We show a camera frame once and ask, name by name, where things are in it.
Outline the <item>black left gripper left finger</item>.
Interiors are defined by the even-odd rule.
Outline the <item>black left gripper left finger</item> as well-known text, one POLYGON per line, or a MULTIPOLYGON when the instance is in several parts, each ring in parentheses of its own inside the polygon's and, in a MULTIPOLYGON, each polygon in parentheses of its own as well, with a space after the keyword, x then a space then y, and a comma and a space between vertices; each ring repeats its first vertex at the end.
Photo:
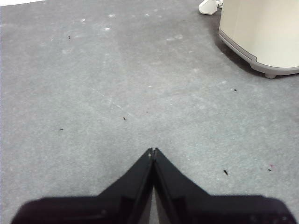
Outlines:
POLYGON ((44 197, 23 204, 14 224, 137 224, 150 210, 154 150, 149 148, 96 196, 44 197))

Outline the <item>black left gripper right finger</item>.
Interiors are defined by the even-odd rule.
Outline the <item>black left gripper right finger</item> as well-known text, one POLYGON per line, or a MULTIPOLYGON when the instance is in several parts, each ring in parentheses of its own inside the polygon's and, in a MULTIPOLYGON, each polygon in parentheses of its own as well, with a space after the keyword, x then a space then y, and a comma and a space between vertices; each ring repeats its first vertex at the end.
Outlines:
POLYGON ((158 149, 153 151, 155 189, 171 224, 290 224, 280 200, 259 195, 213 196, 181 173, 158 149))

